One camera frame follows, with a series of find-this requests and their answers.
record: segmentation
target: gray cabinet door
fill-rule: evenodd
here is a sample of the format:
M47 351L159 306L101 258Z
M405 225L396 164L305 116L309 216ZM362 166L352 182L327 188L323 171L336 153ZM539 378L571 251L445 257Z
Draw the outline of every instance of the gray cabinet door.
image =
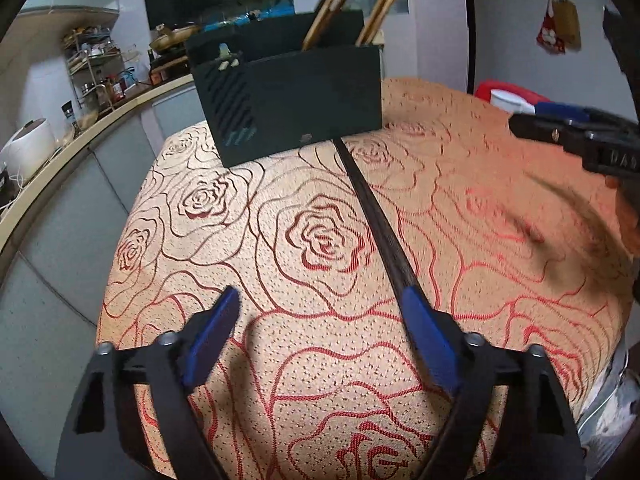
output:
M93 155L49 200L22 253L60 296L97 324L127 211Z
M102 135L107 138L90 147L118 198L130 212L156 156L139 116L126 118L113 132Z
M195 86L156 101L153 109L165 139L204 121L204 112Z
M0 340L0 412L34 464L53 478L95 328L17 256L0 289Z

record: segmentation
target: red plastic stool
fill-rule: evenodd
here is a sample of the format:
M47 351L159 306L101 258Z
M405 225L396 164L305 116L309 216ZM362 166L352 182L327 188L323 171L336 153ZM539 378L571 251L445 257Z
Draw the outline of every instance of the red plastic stool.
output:
M511 92L512 94L516 94L517 96L522 97L527 103L536 105L539 102L549 102L551 99L544 97L543 95L536 94L531 90L527 90L526 88L522 88L520 86L512 85L511 83L503 83L502 81L493 81L489 79L488 81L483 81L478 85L478 89L474 94L478 99L482 99L482 101L491 102L491 90L504 90L507 92Z

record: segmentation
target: black box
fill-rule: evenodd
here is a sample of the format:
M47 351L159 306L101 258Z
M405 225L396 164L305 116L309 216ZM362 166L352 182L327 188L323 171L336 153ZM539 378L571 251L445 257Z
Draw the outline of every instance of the black box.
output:
M362 12L340 12L300 52L312 14L268 18L187 42L196 89L226 168L382 127L380 50L354 46ZM232 57L220 59L220 43Z

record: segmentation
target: silver bolt head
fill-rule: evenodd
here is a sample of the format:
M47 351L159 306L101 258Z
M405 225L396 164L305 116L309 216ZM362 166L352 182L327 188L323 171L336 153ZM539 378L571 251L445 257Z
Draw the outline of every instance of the silver bolt head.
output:
M484 337L478 332L469 332L465 334L465 341L469 346L482 346L484 344Z
M95 349L95 352L98 355L107 355L112 352L114 348L115 347L113 346L113 343L111 341L105 341L104 343L100 343L98 345L98 348Z
M178 341L178 335L173 330L169 330L158 336L158 342L162 346L170 346Z
M542 345L531 345L528 351L535 357L544 357L546 355L545 348Z

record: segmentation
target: tablecloth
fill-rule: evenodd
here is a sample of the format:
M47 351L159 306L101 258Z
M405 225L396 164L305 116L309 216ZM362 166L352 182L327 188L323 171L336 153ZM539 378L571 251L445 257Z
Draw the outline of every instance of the tablecloth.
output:
M344 140L428 299L494 345L543 344L577 415L631 304L614 192L467 94L390 79L383 110L383 130ZM206 123L167 139L118 243L97 339L149 344L226 285L241 317L191 403L230 478L408 478L450 403L414 362L331 142L225 169ZM170 473L148 389L137 394Z

